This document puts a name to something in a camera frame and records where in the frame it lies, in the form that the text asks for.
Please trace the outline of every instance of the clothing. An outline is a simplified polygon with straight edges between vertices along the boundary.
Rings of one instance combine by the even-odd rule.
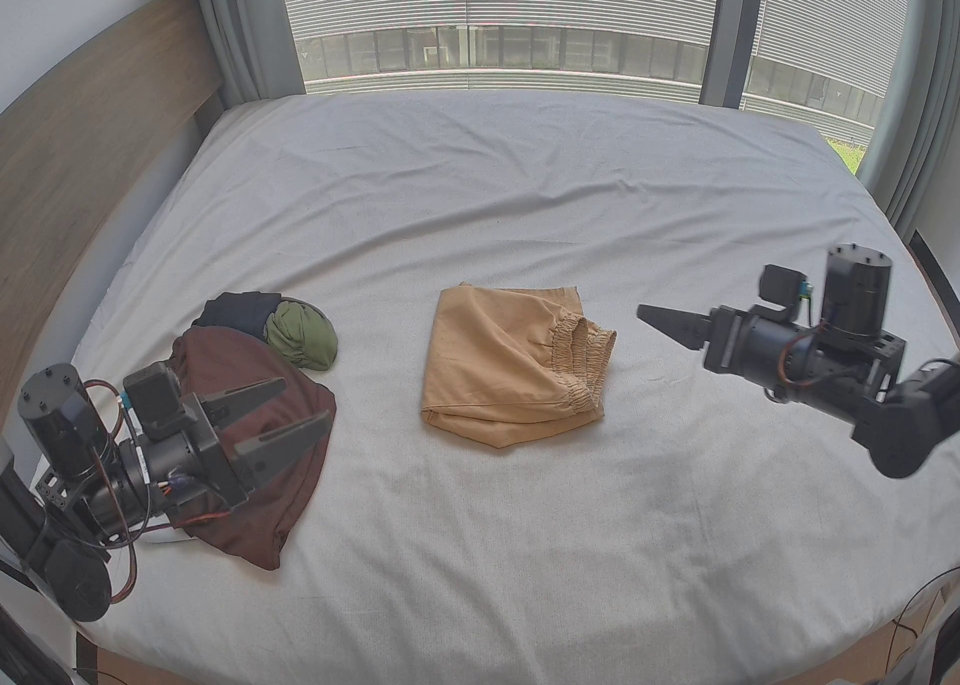
[[[600,393],[617,340],[584,318],[575,287],[439,295],[420,414],[502,448],[603,417]]]
[[[193,321],[198,327],[216,325],[246,333],[264,341],[264,328],[281,303],[279,293],[221,293],[203,305],[202,314]]]
[[[251,335],[221,327],[192,327],[174,341],[169,360],[183,393],[211,392],[243,387],[261,379],[282,376],[286,389],[270,402],[220,432],[223,449],[329,411],[336,415],[333,394],[308,379],[267,344]],[[320,478],[330,436],[321,439],[299,461],[281,472],[229,517],[186,526],[186,533],[228,555],[246,559],[264,570],[281,565],[281,549],[300,518]],[[222,501],[210,493],[180,507],[174,524],[188,517],[221,511]]]
[[[267,318],[266,342],[296,367],[328,370],[337,357],[337,333],[317,307],[285,298]]]

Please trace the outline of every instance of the headboard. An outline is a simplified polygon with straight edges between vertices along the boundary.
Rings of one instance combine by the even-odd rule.
[[[197,0],[153,0],[0,114],[0,416],[100,225],[221,83]]]

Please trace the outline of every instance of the navy garment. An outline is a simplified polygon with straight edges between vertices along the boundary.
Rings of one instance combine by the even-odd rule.
[[[280,306],[281,298],[279,293],[261,293],[259,290],[221,293],[203,305],[203,314],[193,324],[199,328],[233,328],[263,342],[267,318]]]

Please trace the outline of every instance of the fitted sheet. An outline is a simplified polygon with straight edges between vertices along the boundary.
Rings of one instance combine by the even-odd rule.
[[[906,248],[810,127],[536,91],[296,96],[217,123],[79,344],[168,357],[222,291],[320,307],[338,412],[277,571],[138,545],[101,646],[199,683],[766,682],[826,660],[960,561],[956,441],[906,480],[635,318],[755,303],[765,264],[894,258],[904,370],[954,352]],[[577,286],[618,332],[599,422],[494,449],[427,426],[440,291]],[[123,582],[126,558],[111,561]]]

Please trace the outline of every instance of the green grass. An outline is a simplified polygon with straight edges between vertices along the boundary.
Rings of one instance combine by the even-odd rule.
[[[863,160],[867,147],[847,143],[845,140],[826,139],[826,142],[833,147],[833,151],[840,155],[840,159],[844,161],[849,171],[857,175],[857,168],[860,167],[860,162]]]

